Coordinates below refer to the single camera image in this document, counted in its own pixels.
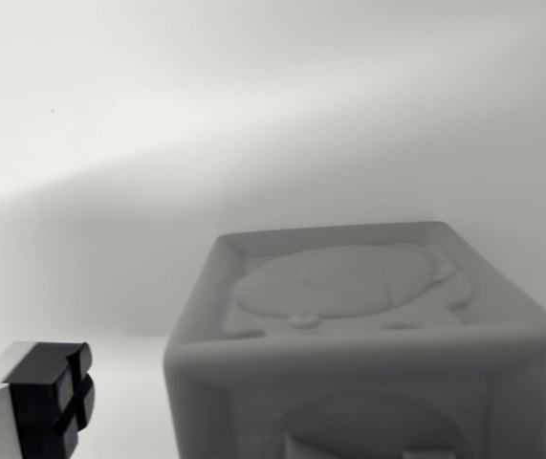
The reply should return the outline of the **black-tipped silver gripper left finger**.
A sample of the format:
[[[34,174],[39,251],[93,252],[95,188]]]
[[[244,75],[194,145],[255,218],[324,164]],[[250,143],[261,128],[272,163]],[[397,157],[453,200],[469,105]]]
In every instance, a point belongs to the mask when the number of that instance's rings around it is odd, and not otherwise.
[[[0,355],[0,458],[69,458],[90,423],[86,342],[15,341]]]

